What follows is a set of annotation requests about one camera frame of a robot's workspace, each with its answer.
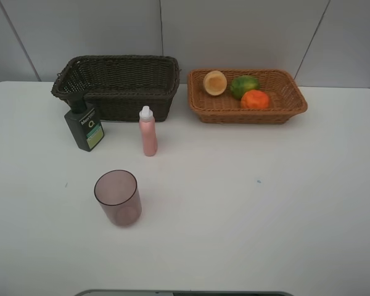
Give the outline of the translucent purple plastic cup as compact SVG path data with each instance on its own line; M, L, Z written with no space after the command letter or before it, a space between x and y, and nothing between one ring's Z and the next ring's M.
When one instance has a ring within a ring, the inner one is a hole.
M102 175L94 186L94 196L115 226L131 226L141 216L138 182L129 171L112 170Z

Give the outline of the red yellow peach toy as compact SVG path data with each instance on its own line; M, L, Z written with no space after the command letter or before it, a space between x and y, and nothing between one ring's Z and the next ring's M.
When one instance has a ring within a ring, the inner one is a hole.
M219 96L228 85L225 75L218 70L207 73L203 79L203 88L211 96Z

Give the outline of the dark green pump bottle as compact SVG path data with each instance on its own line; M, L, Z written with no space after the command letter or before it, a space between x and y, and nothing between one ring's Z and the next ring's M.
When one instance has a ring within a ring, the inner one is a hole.
M105 133L97 109L84 99L86 94L87 91L79 91L67 96L70 110L64 118L77 146L90 152L101 142Z

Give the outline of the orange tangerine toy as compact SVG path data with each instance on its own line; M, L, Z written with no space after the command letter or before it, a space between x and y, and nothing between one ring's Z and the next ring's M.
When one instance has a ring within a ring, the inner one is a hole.
M256 89L247 91L240 101L243 109L267 109L269 107L269 96L263 91Z

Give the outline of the dark brown wicker basket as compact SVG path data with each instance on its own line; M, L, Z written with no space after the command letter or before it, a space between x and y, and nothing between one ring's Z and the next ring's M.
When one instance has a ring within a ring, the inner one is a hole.
M179 64L157 55L82 55L72 58L57 75L51 93L67 102L84 92L102 120L139 121L147 105L155 121L167 119L179 86Z

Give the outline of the green lime toy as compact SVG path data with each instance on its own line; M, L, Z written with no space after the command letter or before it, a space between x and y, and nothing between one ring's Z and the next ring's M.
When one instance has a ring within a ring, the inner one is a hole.
M236 100L241 100L242 96L251 90L259 90L260 83L257 78L250 75L238 76L232 80L230 85L230 91Z

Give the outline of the pink bottle white cap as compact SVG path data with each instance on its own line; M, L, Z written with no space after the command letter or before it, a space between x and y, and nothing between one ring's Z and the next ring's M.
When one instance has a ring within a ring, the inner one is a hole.
M145 105L139 112L139 127L142 136L144 155L151 157L157 153L157 135L153 111Z

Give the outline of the light orange wicker basket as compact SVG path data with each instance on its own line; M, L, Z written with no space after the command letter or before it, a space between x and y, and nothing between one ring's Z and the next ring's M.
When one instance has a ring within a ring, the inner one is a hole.
M306 112L308 105L292 76L279 69L220 68L228 84L238 76L250 75L260 82L260 90L269 97L267 109L243 109L228 86L219 96L211 96L203 80L211 68L194 69L187 77L187 97L192 111L204 123L283 124Z

